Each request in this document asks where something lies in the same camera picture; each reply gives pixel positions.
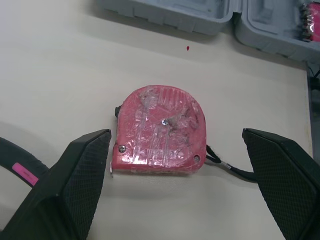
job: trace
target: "screw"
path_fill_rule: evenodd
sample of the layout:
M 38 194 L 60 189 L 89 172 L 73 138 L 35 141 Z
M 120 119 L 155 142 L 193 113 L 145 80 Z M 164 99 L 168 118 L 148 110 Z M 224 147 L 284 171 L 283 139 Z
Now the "screw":
M 126 151 L 126 146 L 125 146 L 125 145 L 120 145 L 120 146 L 118 147 L 118 151 L 119 151 L 120 153 L 124 153 L 124 152 Z
M 169 122 L 168 122 L 168 120 L 167 120 L 167 119 L 163 119 L 163 120 L 162 120 L 162 125 L 164 125 L 164 126 L 165 126 L 165 125 L 168 125 L 168 124 L 169 124 Z
M 193 160 L 196 162 L 196 163 L 198 163 L 198 162 L 200 162 L 200 156 L 199 155 L 195 155 L 194 157 L 193 157 Z

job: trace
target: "pink label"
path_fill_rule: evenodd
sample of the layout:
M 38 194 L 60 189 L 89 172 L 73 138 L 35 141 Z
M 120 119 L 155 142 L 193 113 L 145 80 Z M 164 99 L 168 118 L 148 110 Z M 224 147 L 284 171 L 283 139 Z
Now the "pink label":
M 25 180 L 27 180 L 29 183 L 31 183 L 32 186 L 34 186 L 37 181 L 39 180 L 35 175 L 33 175 L 30 171 L 28 171 L 24 166 L 22 166 L 20 163 L 15 163 L 12 166 L 12 169 L 18 173 L 21 177 L 23 177 Z

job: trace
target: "gray toolbox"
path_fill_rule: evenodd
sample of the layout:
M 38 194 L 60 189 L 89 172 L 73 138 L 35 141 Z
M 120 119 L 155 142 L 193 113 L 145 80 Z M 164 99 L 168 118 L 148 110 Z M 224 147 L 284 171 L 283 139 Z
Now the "gray toolbox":
M 233 21 L 244 45 L 320 64 L 320 42 L 300 40 L 303 0 L 98 0 L 108 10 L 186 32 L 215 35 Z

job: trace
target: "gray plastic case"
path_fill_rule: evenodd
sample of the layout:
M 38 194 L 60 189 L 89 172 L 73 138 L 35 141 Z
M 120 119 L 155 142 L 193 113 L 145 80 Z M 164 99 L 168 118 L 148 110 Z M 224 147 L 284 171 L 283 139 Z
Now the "gray plastic case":
M 320 64 L 320 42 L 299 40 L 301 0 L 98 0 L 108 10 L 186 32 L 216 35 L 233 20 L 244 45 Z

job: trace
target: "table surface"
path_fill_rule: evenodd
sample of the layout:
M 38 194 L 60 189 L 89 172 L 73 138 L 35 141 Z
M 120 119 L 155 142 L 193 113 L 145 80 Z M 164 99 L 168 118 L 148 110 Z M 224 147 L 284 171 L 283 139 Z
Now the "table surface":
M 0 136 L 51 167 L 68 143 L 110 128 L 135 89 L 170 85 L 191 93 L 207 142 L 252 170 L 243 128 L 274 132 L 310 155 L 305 66 L 238 43 L 180 32 L 99 9 L 93 0 L 0 3 Z M 0 228 L 30 188 L 0 169 Z M 282 240 L 254 183 L 204 165 L 189 177 L 106 171 L 90 240 Z

